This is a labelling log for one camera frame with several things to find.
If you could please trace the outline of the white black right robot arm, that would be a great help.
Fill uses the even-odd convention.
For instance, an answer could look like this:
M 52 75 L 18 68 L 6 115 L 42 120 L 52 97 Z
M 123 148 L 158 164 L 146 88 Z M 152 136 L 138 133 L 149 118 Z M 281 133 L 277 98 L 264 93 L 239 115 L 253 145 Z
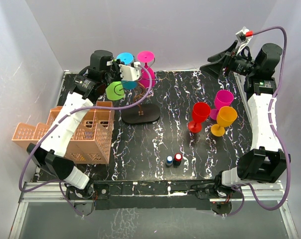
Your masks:
M 234 43 L 226 50 L 207 59 L 200 71 L 215 79 L 230 72 L 245 76 L 244 92 L 251 116 L 252 145 L 235 168 L 220 173 L 220 181 L 213 185 L 216 196 L 223 198 L 231 186 L 247 183 L 274 183 L 288 171 L 290 156 L 284 152 L 275 132 L 276 116 L 274 93 L 277 85 L 273 74 L 283 57 L 283 50 L 274 43 L 264 44 L 253 59 L 248 46 Z

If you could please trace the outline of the green plastic wine glass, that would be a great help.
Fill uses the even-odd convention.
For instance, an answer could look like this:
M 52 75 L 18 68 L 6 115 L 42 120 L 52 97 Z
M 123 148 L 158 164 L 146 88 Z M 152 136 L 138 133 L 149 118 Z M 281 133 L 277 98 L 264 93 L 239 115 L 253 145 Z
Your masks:
M 124 89 L 120 82 L 113 82 L 111 84 L 107 84 L 106 88 L 106 96 L 108 100 L 117 101 L 124 97 Z

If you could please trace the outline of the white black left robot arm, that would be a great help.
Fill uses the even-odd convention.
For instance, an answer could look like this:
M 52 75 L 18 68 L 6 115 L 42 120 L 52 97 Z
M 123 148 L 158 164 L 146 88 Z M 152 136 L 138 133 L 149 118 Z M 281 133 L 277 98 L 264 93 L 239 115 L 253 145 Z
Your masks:
M 67 147 L 90 107 L 96 104 L 110 83 L 119 80 L 120 66 L 112 52 L 94 51 L 89 66 L 74 78 L 64 106 L 49 131 L 37 144 L 30 143 L 27 147 L 28 162 L 33 161 L 59 180 L 71 184 L 84 199 L 93 195 L 94 186 L 89 183 L 89 177 L 65 157 Z

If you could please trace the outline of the red plastic wine glass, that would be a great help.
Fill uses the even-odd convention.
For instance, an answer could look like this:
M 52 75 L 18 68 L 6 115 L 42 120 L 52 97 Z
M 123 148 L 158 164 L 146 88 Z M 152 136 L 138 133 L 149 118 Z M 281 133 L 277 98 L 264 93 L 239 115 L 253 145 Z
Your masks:
M 202 130 L 202 123 L 207 120 L 211 113 L 211 108 L 207 103 L 197 102 L 193 106 L 192 121 L 188 123 L 188 129 L 192 133 L 199 133 Z

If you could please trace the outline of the blue plastic wine glass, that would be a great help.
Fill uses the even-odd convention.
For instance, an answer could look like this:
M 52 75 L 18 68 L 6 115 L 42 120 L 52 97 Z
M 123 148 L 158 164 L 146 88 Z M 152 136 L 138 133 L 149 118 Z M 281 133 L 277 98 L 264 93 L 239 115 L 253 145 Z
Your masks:
M 123 53 L 120 53 L 116 57 L 116 59 L 119 59 L 121 62 L 124 63 L 124 65 L 129 65 L 130 63 L 133 62 L 133 60 L 135 58 L 134 58 L 133 54 L 128 53 L 128 52 L 123 52 Z M 122 83 L 123 88 L 126 89 L 126 90 L 132 90 L 135 87 L 137 87 L 137 82 L 136 81 L 124 81 L 124 80 L 122 80 L 121 83 Z

